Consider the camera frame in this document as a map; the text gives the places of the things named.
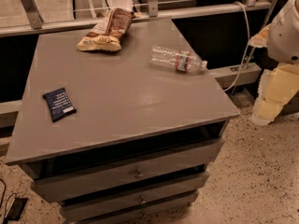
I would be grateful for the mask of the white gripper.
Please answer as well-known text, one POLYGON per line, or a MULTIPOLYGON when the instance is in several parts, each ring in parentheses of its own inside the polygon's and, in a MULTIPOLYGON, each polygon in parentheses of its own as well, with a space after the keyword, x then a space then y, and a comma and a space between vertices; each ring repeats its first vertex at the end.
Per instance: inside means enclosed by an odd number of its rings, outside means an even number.
POLYGON ((299 0, 289 0, 270 25, 254 35, 249 44, 266 48, 268 56, 280 64, 265 69, 251 120, 265 126, 274 121, 284 106, 299 92, 299 0))

